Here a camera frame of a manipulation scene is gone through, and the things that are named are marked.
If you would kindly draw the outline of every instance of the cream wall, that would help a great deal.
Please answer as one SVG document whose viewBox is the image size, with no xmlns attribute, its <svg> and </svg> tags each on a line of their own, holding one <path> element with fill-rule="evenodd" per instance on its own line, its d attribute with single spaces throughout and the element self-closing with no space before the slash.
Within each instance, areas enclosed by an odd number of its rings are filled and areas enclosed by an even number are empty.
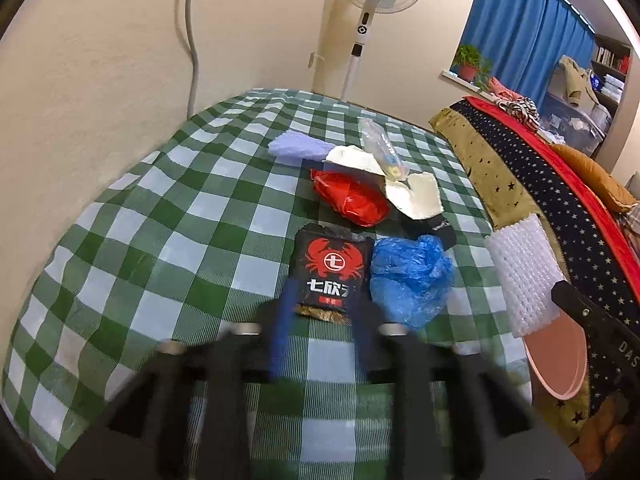
<svg viewBox="0 0 640 480">
<path fill-rule="evenodd" d="M 184 0 L 26 0 L 0 40 L 0 359 L 58 239 L 184 121 Z M 310 89 L 324 0 L 194 0 L 196 110 Z"/>
<path fill-rule="evenodd" d="M 640 171 L 640 109 L 636 111 L 631 133 L 611 174 L 626 186 L 636 171 Z"/>
<path fill-rule="evenodd" d="M 451 66 L 473 0 L 419 0 L 397 14 L 377 14 L 350 101 L 428 126 L 439 110 L 468 95 L 440 76 Z M 340 96 L 360 9 L 331 0 L 314 91 Z"/>
</svg>

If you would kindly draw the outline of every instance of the red crab logo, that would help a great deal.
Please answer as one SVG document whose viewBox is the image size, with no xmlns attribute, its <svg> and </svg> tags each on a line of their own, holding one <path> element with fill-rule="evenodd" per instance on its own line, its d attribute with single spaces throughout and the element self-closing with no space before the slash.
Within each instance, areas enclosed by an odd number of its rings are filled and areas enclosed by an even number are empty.
<svg viewBox="0 0 640 480">
<path fill-rule="evenodd" d="M 362 254 L 353 244 L 345 243 L 341 251 L 329 247 L 329 240 L 316 238 L 309 244 L 306 250 L 306 269 L 318 273 L 321 278 L 326 278 L 327 273 L 340 274 L 341 280 L 360 278 L 359 272 L 362 265 Z"/>
</svg>

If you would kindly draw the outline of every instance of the clothes pile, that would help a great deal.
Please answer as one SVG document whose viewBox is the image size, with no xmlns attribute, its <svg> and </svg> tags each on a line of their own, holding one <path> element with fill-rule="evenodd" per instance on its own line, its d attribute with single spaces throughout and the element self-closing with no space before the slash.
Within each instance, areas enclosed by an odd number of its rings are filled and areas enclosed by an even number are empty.
<svg viewBox="0 0 640 480">
<path fill-rule="evenodd" d="M 568 56 L 562 56 L 558 63 L 564 69 L 566 99 L 570 104 L 579 107 L 581 99 L 583 99 L 585 95 L 593 101 L 594 104 L 600 103 L 596 94 L 593 93 L 591 78 L 585 69 L 581 68 L 580 65 Z"/>
<path fill-rule="evenodd" d="M 500 83 L 495 77 L 489 79 L 487 86 L 489 90 L 496 96 L 495 105 L 503 112 L 507 112 L 514 117 L 519 123 L 536 133 L 540 127 L 540 114 L 535 102 L 528 97 L 509 90 Z"/>
</svg>

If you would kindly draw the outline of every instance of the blue plastic bag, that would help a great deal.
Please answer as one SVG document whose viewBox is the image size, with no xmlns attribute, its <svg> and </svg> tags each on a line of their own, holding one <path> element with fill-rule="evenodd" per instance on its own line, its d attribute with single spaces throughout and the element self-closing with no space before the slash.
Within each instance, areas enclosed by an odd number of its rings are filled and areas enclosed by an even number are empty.
<svg viewBox="0 0 640 480">
<path fill-rule="evenodd" d="M 420 330 L 443 309 L 453 285 L 453 262 L 431 235 L 416 241 L 383 238 L 371 261 L 371 297 L 389 318 Z"/>
<path fill-rule="evenodd" d="M 287 130 L 269 143 L 269 155 L 287 158 L 306 158 L 321 162 L 326 159 L 335 144 L 308 135 Z"/>
</svg>

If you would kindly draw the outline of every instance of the table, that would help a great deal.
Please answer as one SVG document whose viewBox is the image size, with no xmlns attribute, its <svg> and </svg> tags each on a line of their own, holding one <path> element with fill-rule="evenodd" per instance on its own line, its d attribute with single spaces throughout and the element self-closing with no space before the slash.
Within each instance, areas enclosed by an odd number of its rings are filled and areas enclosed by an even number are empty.
<svg viewBox="0 0 640 480">
<path fill-rule="evenodd" d="M 420 335 L 481 351 L 530 397 L 524 346 L 511 336 L 484 247 L 491 227 L 447 141 L 324 96 L 255 89 L 197 114 L 111 184 L 36 280 L 11 339 L 2 406 L 50 466 L 159 341 L 210 341 L 278 295 L 301 227 L 355 230 L 319 201 L 300 162 L 274 160 L 267 146 L 288 129 L 359 144 L 359 117 L 385 126 L 412 171 L 436 176 L 457 233 L 447 251 L 456 267 L 447 312 Z M 403 236 L 397 214 L 365 231 Z M 383 475 L 389 390 L 366 384 L 350 327 L 297 317 L 282 380 L 249 384 L 246 399 L 260 478 Z M 193 420 L 203 408 L 196 396 Z M 195 456 L 197 428 L 192 437 Z"/>
</svg>

